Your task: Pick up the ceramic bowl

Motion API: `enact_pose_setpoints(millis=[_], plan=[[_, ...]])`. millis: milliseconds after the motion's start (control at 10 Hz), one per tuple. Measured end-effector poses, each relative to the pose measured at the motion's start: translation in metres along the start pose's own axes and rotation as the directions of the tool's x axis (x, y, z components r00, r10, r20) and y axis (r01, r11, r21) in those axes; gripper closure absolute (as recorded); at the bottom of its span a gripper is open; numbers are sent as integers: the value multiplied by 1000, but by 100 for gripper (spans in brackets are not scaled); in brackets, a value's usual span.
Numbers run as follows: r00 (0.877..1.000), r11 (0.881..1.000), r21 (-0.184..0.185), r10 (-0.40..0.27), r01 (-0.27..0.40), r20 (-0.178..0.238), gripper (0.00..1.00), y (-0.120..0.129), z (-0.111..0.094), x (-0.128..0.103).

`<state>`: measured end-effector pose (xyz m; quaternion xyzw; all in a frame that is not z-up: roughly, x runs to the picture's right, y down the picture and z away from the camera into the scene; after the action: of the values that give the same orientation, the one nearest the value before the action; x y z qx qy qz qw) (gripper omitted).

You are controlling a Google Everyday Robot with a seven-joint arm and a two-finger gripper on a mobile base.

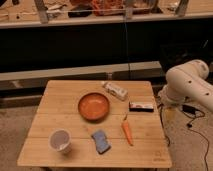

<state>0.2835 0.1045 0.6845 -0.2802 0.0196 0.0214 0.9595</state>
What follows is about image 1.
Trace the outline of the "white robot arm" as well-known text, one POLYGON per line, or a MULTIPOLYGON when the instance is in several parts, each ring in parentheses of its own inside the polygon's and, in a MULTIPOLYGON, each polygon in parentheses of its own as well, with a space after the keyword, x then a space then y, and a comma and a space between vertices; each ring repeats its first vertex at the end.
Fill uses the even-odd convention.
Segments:
POLYGON ((159 91, 161 102, 167 107, 179 106, 189 97, 213 112, 213 85, 206 81, 208 65, 191 60, 166 72, 167 84, 159 91))

